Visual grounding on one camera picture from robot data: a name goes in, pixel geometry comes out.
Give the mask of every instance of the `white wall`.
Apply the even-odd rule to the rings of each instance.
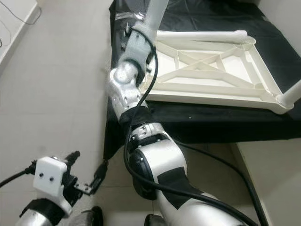
[[[273,226],[300,225],[301,139],[238,143]]]
[[[19,18],[26,20],[35,5],[36,0],[1,0],[5,3]],[[23,23],[16,18],[14,18],[11,13],[0,4],[0,20],[3,21],[11,32],[12,41],[18,34]],[[0,23],[0,38],[4,45],[9,43],[9,33],[5,27]],[[0,48],[0,62],[2,61],[5,53],[7,52],[9,46]]]
[[[301,0],[260,0],[258,7],[301,56]]]

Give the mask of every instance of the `tiled floor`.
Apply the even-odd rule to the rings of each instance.
[[[0,77],[0,179],[41,156],[80,150],[73,173],[89,181],[102,161],[105,80],[110,69],[111,0],[47,0]],[[228,145],[209,151],[235,162]],[[192,184],[254,218],[246,189],[228,168],[184,150]],[[35,197],[32,176],[0,191],[0,225],[11,226]],[[140,198],[118,152],[95,197],[83,197],[74,214],[100,205],[108,226],[142,226],[155,203]]]

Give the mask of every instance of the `black table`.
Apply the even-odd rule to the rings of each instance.
[[[148,0],[115,0],[110,7],[112,68],[126,42],[124,29],[144,13]],[[170,0],[160,30],[246,30],[282,92],[301,78],[301,58],[282,33],[251,3],[235,0]],[[148,102],[156,120],[175,139],[185,143],[220,143],[301,137],[301,101],[284,115],[242,107]],[[111,103],[108,103],[104,157],[111,158],[124,143]]]

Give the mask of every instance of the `white tube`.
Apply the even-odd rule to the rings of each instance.
[[[301,98],[301,80],[294,84],[282,95],[277,96],[277,100],[285,107],[292,107],[293,104]]]
[[[166,32],[158,31],[157,40],[189,39],[198,41],[243,43],[247,40],[246,31],[234,32]]]
[[[169,0],[151,0],[147,9],[145,23],[153,31],[157,31],[161,24]]]

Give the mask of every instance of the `wire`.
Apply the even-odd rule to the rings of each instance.
[[[0,20],[0,23],[2,23],[2,25],[5,27],[5,29],[9,33],[9,43],[6,44],[6,45],[0,45],[0,48],[1,48],[2,46],[8,46],[11,43],[11,32],[10,32],[10,30],[8,29],[8,27],[6,26],[6,24],[2,20]]]
[[[198,149],[198,148],[194,148],[194,147],[191,147],[187,144],[184,144],[180,141],[177,141],[177,140],[174,140],[174,142],[176,142],[178,145],[180,146],[183,146],[183,147],[186,147],[186,148],[189,148],[191,150],[194,150],[194,151],[197,151],[199,153],[202,153],[204,155],[207,155],[223,164],[225,164],[226,166],[230,167],[231,169],[233,169],[235,172],[237,172],[238,175],[240,175],[240,177],[242,178],[242,180],[244,181],[247,189],[248,189],[248,192],[251,196],[251,199],[252,199],[252,203],[254,205],[254,208],[255,208],[255,211],[256,211],[256,214],[257,214],[257,217],[259,219],[259,222],[262,226],[268,226],[268,221],[266,219],[266,216],[264,214],[264,211],[263,211],[263,208],[262,208],[262,205],[260,203],[260,200],[258,198],[258,195],[256,193],[256,190],[252,184],[252,182],[243,174],[242,171],[240,171],[236,166],[232,165],[231,163],[225,161],[224,159],[214,155],[214,154],[211,154],[207,151],[204,151],[204,150],[201,150],[201,149]]]
[[[194,194],[194,193],[190,193],[190,192],[186,192],[186,191],[181,191],[181,190],[171,188],[169,186],[154,183],[150,180],[145,179],[144,177],[142,177],[141,175],[136,173],[134,170],[132,170],[132,168],[130,167],[129,162],[128,162],[128,151],[127,151],[128,148],[127,147],[128,147],[128,143],[129,143],[129,139],[130,139],[130,135],[131,135],[131,131],[132,131],[133,119],[134,119],[139,107],[141,106],[141,104],[143,103],[143,101],[146,99],[149,92],[153,88],[153,86],[155,84],[155,81],[157,79],[157,75],[158,75],[158,56],[157,56],[155,47],[153,46],[152,42],[149,40],[149,38],[144,33],[142,33],[139,30],[136,30],[136,29],[132,29],[132,31],[135,31],[135,32],[141,34],[145,38],[145,40],[149,43],[151,51],[152,51],[152,53],[154,54],[154,57],[155,57],[156,67],[155,67],[155,74],[154,74],[153,79],[150,83],[150,86],[145,91],[145,93],[143,94],[143,96],[139,100],[137,106],[135,107],[132,119],[130,121],[128,131],[127,131],[125,145],[124,145],[124,155],[123,155],[124,163],[125,163],[125,166],[126,166],[127,170],[129,171],[129,173],[133,177],[135,177],[139,181],[141,181],[141,182],[143,182],[143,183],[145,183],[145,184],[147,184],[147,185],[149,185],[149,186],[151,186],[151,187],[153,187],[157,190],[173,193],[173,194],[176,194],[176,195],[186,196],[186,197],[190,197],[190,198],[193,198],[193,199],[196,199],[196,200],[206,202],[207,205],[214,206],[214,207],[216,207],[216,208],[232,215],[233,217],[245,222],[249,226],[256,226],[257,224],[254,221],[252,221],[249,217],[247,217],[245,214],[239,212],[237,209],[235,209],[235,208],[233,208],[233,207],[231,207],[231,206],[229,206],[229,205],[227,205],[227,204],[225,204],[225,203],[223,203],[219,200],[216,200],[216,199],[213,199],[213,198],[201,195],[201,194]]]
[[[39,13],[39,15],[37,16],[37,18],[32,22],[32,23],[28,23],[28,22],[26,22],[26,21],[24,21],[24,20],[22,20],[20,17],[18,17],[18,16],[16,16],[15,14],[14,14],[14,12],[7,6],[7,5],[5,5],[1,0],[0,0],[0,3],[15,17],[15,18],[17,18],[19,21],[21,21],[21,22],[23,22],[24,24],[27,24],[27,25],[34,25],[36,22],[37,22],[37,20],[40,18],[40,16],[42,15],[42,8],[41,7],[39,7],[39,11],[40,11],[40,13]]]
[[[3,187],[4,185],[6,185],[7,183],[11,182],[12,180],[17,179],[20,176],[23,176],[24,174],[27,174],[27,170],[26,169],[23,170],[23,171],[21,171],[21,172],[19,172],[19,173],[16,173],[15,175],[12,175],[11,177],[9,177],[9,178],[7,178],[5,180],[3,180],[0,183],[0,188]]]

